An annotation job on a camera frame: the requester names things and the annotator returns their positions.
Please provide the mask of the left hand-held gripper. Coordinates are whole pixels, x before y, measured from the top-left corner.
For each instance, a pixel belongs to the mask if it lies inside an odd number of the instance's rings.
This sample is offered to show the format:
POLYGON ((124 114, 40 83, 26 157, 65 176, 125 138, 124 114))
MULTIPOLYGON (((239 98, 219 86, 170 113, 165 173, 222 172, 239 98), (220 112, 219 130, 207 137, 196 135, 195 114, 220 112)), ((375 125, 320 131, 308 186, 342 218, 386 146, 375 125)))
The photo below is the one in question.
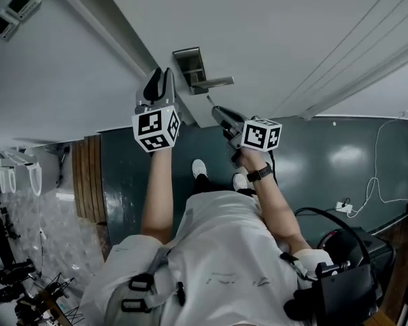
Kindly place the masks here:
POLYGON ((162 106, 151 105, 160 98, 159 81, 162 70, 157 67, 143 81, 137 91, 136 114, 133 116, 135 141, 147 153, 172 148, 180 129, 176 88, 173 71, 167 68, 163 75, 162 106))

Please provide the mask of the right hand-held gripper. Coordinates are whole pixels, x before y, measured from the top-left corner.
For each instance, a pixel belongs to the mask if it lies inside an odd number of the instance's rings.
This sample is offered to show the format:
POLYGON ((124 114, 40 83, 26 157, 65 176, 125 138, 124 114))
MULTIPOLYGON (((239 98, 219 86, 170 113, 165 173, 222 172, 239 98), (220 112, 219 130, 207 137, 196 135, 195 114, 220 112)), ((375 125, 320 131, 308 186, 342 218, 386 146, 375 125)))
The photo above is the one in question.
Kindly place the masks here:
POLYGON ((235 151, 231 157, 235 166, 239 166, 242 147, 269 152, 279 145, 280 123, 261 118, 249 120, 243 114, 219 105, 211 110, 211 115, 224 129, 228 145, 235 151))

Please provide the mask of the person's left forearm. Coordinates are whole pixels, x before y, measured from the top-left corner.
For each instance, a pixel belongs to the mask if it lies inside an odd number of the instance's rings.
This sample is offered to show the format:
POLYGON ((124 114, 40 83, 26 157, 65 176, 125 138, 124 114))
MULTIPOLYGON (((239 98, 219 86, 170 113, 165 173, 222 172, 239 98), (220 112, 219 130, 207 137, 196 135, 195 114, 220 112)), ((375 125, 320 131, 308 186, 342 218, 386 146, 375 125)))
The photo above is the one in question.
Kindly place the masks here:
POLYGON ((173 228, 172 148, 155 151, 143 207, 141 234, 163 244, 171 240, 173 228))

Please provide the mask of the person's right forearm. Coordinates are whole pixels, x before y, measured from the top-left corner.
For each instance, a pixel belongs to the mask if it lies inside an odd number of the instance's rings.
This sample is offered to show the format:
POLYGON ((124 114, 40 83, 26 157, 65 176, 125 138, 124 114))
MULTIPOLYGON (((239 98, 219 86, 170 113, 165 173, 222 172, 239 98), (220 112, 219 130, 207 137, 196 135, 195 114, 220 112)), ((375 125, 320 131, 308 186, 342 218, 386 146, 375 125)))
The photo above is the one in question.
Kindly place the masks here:
POLYGON ((310 249, 311 247, 303 238, 299 223, 277 186, 273 174, 270 173, 261 177, 252 184, 258 196, 264 222, 277 241, 283 242, 292 255, 304 249, 310 249))

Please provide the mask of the person's left white shoe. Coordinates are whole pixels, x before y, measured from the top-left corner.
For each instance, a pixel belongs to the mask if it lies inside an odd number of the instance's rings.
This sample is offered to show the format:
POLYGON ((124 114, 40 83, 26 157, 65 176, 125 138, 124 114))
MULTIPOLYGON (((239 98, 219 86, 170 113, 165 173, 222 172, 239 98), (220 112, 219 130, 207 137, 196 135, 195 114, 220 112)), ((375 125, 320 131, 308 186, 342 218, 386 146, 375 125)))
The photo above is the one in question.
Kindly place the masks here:
POLYGON ((192 162, 192 174, 195 179, 197 179, 200 175, 207 177, 207 168, 201 159, 195 159, 192 162))

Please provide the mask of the person's white shoe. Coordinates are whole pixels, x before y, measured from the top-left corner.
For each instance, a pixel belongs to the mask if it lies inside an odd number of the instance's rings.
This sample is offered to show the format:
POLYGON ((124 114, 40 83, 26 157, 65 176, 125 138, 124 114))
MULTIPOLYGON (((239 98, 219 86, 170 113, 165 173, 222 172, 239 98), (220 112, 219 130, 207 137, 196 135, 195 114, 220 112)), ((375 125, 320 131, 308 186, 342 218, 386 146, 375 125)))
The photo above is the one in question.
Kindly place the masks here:
POLYGON ((195 179, 197 179, 200 175, 207 177, 207 168, 201 159, 195 159, 192 162, 192 174, 195 179))
POLYGON ((232 178, 233 189, 235 192, 249 189, 247 177, 241 173, 235 173, 232 178))

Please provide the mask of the black wristwatch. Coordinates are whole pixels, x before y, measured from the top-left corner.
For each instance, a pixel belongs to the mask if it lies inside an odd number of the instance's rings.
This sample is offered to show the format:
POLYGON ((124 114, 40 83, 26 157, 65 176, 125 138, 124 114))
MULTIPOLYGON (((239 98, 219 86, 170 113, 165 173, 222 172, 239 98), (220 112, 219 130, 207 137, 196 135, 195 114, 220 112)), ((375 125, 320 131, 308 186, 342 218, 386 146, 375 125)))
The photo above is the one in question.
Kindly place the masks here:
POLYGON ((266 166, 260 170, 255 170, 251 173, 247 174, 247 179, 250 183, 253 183, 255 181, 260 181, 267 177, 268 175, 271 175, 273 173, 273 169, 269 163, 266 163, 266 166))

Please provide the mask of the person's black trousers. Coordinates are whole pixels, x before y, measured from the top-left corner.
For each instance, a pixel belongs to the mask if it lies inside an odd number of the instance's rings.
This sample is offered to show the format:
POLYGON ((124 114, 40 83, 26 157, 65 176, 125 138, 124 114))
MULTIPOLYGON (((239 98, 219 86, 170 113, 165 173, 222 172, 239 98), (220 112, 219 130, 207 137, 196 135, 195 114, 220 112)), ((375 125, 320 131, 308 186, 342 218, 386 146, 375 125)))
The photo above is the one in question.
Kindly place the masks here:
MULTIPOLYGON (((194 188, 192 191, 192 195, 200 194, 200 193, 208 193, 208 192, 225 192, 225 191, 234 192, 233 186, 227 187, 225 185, 212 183, 208 177, 200 175, 194 181, 194 188)), ((256 195, 256 191, 250 187, 248 190, 240 191, 238 193, 243 194, 245 196, 249 196, 249 197, 256 195)))

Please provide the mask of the wooden floor step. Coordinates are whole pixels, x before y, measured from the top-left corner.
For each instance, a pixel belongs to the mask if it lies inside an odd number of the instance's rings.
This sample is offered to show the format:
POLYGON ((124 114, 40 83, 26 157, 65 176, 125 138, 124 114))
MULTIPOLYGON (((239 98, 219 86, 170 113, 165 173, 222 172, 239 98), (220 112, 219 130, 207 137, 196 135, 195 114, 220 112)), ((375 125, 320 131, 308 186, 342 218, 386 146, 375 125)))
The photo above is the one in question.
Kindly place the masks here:
POLYGON ((78 217, 106 225, 101 178, 101 136, 74 141, 71 146, 73 190, 78 217))

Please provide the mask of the person's white shirt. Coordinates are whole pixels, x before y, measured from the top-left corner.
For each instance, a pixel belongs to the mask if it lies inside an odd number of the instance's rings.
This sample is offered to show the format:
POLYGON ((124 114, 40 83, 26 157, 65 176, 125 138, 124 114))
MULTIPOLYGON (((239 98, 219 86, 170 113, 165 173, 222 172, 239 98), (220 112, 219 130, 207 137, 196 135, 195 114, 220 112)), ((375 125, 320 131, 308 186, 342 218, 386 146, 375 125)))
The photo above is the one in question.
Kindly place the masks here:
MULTIPOLYGON (((112 248, 81 299, 88 326, 145 324, 142 314, 123 312, 111 296, 117 288, 126 291, 161 247, 155 238, 132 235, 112 248)), ((253 198, 236 192, 191 196, 168 264, 154 275, 156 292, 167 296, 159 326, 317 326, 314 318, 290 319, 284 304, 311 285, 298 270, 330 264, 329 254, 303 249, 294 264, 281 255, 253 198)))

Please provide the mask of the black box red trim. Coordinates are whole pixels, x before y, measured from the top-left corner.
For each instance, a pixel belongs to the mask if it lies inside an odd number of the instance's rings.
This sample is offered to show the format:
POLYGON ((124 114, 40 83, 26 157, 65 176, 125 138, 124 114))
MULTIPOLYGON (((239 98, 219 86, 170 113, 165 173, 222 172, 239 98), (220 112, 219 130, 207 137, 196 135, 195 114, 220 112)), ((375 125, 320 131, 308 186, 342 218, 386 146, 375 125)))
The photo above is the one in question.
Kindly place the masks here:
MULTIPOLYGON (((371 268, 383 289, 390 281, 394 267, 396 251, 387 241, 364 231, 361 227, 353 228, 364 243, 370 257, 371 268)), ((347 230, 337 229, 325 235, 317 245, 325 250, 335 264, 350 262, 350 267, 359 266, 365 259, 360 245, 347 230)))

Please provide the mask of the black office chair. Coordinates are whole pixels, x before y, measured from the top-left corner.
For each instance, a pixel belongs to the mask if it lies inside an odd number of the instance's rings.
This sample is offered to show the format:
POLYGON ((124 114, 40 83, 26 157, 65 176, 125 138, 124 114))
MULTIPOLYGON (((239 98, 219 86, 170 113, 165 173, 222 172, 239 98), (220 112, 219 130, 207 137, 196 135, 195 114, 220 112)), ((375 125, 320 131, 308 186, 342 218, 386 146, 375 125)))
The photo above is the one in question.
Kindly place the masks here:
POLYGON ((20 236, 14 231, 14 225, 10 221, 9 214, 5 214, 5 219, 0 217, 0 258, 5 267, 15 262, 9 239, 16 240, 19 238, 20 236))

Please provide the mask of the wooden table metal legs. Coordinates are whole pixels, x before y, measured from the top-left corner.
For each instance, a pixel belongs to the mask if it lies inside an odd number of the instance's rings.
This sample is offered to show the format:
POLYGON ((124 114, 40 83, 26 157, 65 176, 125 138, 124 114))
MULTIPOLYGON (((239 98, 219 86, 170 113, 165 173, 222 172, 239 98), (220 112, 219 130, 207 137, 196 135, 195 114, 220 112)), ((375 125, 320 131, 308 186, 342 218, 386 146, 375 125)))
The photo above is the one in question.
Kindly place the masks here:
POLYGON ((59 273, 45 287, 38 285, 34 296, 25 292, 16 301, 16 326, 76 326, 81 323, 84 315, 79 306, 64 311, 58 302, 62 297, 69 297, 66 290, 74 280, 65 279, 59 273))

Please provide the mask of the white wall switch panel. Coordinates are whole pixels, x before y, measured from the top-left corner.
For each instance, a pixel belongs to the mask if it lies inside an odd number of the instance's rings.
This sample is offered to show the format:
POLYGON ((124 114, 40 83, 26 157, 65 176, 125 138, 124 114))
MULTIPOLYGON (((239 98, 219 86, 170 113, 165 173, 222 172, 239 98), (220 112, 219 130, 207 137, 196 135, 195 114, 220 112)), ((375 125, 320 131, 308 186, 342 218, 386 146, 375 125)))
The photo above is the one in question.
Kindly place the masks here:
POLYGON ((20 22, 7 12, 0 12, 0 39, 9 41, 20 26, 20 22))
POLYGON ((5 7, 7 13, 23 22, 37 9, 42 0, 10 0, 5 7))

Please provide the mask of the brown wooden frame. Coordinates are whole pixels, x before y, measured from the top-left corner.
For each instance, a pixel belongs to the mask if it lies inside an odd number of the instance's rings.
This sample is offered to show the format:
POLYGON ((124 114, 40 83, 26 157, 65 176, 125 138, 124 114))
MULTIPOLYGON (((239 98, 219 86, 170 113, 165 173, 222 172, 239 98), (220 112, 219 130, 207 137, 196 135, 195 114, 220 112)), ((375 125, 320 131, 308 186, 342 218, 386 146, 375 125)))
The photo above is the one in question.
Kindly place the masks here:
POLYGON ((396 249, 396 257, 381 306, 364 326, 397 326, 408 287, 408 215, 375 236, 388 241, 396 249))

